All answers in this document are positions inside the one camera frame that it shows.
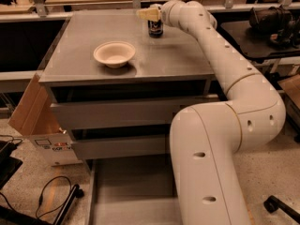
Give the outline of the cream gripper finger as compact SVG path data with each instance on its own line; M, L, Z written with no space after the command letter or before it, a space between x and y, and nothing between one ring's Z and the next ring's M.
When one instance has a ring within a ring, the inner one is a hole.
M136 15L143 20L151 22L158 22L160 20L160 11L157 7L139 9Z

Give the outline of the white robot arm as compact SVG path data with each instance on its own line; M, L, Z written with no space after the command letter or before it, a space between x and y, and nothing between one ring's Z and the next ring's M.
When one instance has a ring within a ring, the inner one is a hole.
M216 19L191 1L138 10L193 36L226 98L186 107L172 120L170 152L184 225L251 225L233 154L264 145L283 128L278 91L217 30Z

